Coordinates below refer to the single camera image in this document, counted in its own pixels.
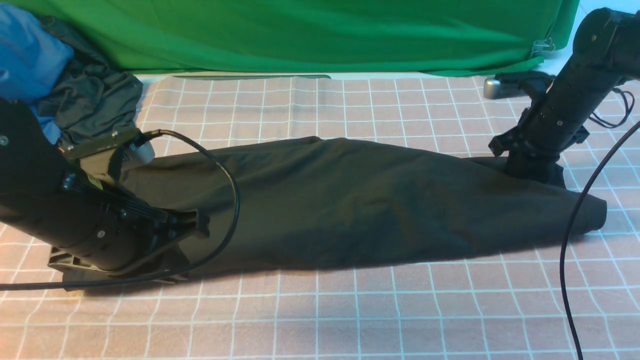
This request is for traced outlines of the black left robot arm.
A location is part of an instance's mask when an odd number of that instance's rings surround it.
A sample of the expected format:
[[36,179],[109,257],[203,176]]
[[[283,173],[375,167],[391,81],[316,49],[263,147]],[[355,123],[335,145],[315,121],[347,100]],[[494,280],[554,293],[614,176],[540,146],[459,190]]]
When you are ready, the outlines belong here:
[[153,207],[121,184],[155,157],[137,129],[63,152],[26,104],[2,100],[0,133],[1,221],[49,244],[66,282],[171,271],[188,264],[180,242],[210,236],[201,210]]

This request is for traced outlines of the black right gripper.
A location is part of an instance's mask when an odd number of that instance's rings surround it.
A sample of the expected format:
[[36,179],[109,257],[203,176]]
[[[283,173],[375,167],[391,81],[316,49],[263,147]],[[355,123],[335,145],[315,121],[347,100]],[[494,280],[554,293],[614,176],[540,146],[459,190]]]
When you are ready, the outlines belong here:
[[508,153],[505,172],[511,176],[549,176],[561,153],[589,136],[585,121],[590,114],[588,104],[538,102],[488,146],[494,157]]

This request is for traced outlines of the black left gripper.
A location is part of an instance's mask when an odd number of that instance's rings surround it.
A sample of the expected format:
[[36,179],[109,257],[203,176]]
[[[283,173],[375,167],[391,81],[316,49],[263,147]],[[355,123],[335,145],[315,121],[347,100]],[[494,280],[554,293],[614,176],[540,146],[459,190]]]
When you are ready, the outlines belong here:
[[210,217],[200,209],[153,207],[86,175],[65,175],[30,225],[52,246],[50,264],[115,279],[178,269],[188,263],[178,243],[210,237]]

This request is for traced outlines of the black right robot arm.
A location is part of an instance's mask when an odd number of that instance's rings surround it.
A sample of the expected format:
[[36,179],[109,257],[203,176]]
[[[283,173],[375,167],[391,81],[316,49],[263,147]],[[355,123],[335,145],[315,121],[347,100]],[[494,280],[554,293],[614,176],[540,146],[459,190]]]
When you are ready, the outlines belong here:
[[561,153],[587,139],[585,122],[605,97],[639,79],[639,34],[638,13],[595,9],[580,23],[558,75],[521,71],[489,79],[488,98],[531,100],[518,124],[489,143],[494,156],[508,154],[506,174],[546,182]]

